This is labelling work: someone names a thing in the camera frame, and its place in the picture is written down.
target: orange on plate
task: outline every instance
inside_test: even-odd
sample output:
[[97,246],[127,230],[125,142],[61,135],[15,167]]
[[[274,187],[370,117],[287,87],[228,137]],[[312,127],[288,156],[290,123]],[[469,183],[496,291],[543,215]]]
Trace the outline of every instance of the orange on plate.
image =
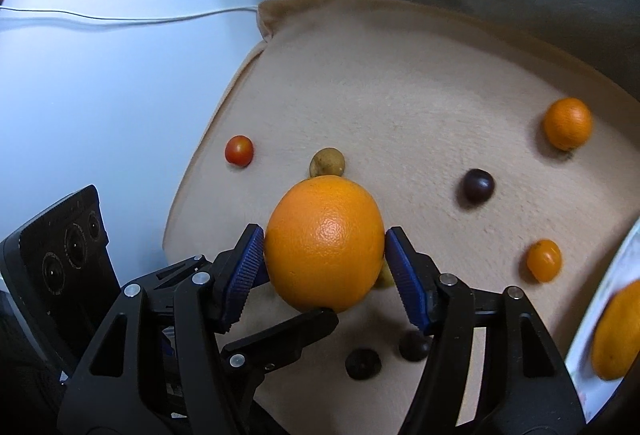
[[380,274],[384,249],[375,200],[335,175],[293,186],[273,210],[264,236],[271,283],[300,311],[342,312],[362,300]]
[[551,105],[543,121],[546,137],[559,150],[579,148],[591,137],[591,110],[577,98],[565,98]]
[[640,352],[640,280],[627,285],[607,305],[593,334],[591,367],[610,381],[624,377]]
[[547,238],[537,241],[527,253],[527,267],[540,283],[553,280],[562,269],[560,248]]

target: red cherry tomato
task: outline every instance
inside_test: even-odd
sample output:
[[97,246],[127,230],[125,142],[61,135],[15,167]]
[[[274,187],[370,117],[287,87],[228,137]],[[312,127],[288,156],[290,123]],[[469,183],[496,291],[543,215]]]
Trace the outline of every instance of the red cherry tomato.
[[229,139],[225,148],[225,159],[229,164],[244,168],[254,158],[254,143],[245,136],[235,136]]

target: potato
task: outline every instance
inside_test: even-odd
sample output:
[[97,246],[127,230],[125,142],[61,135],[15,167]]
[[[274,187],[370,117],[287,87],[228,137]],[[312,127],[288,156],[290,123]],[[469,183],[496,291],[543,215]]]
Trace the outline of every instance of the potato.
[[380,269],[380,274],[378,275],[378,279],[376,280],[374,287],[379,289],[384,289],[386,287],[393,287],[396,284],[394,281],[393,275],[391,275],[391,271],[389,271],[389,266],[386,264],[386,260],[382,264],[382,269]]
[[314,155],[309,165],[309,176],[337,175],[344,173],[344,155],[335,148],[322,148]]

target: small orange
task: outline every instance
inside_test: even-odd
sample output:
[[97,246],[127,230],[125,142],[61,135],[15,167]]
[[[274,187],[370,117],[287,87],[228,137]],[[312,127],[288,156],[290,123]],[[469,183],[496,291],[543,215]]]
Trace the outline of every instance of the small orange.
[[540,283],[553,280],[562,269],[560,248],[547,238],[537,241],[527,253],[527,267]]
[[342,312],[362,300],[380,274],[384,249],[375,200],[336,175],[293,186],[273,210],[264,235],[271,283],[300,311]]
[[565,98],[551,105],[543,121],[545,134],[551,144],[568,152],[582,146],[591,137],[591,111],[577,98]]

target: white cable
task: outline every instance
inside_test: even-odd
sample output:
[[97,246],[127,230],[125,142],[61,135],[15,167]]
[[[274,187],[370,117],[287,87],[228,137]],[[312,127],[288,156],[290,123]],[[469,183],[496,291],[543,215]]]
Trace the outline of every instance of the white cable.
[[221,14],[223,12],[238,12],[238,11],[251,11],[257,12],[258,6],[241,6],[239,8],[227,8],[227,9],[215,9],[213,11],[196,12],[194,14],[185,14],[183,16],[169,16],[167,18],[113,18],[109,16],[92,16],[90,14],[82,14],[80,12],[64,11],[63,9],[23,9],[23,8],[10,8],[9,6],[0,6],[0,10],[15,11],[15,12],[35,12],[46,13],[56,12],[60,14],[69,14],[71,16],[78,16],[79,18],[87,18],[89,20],[100,20],[102,22],[141,22],[145,24],[167,24],[169,22],[184,22],[185,20],[194,20],[195,18],[202,18],[203,16],[212,16],[214,14]]

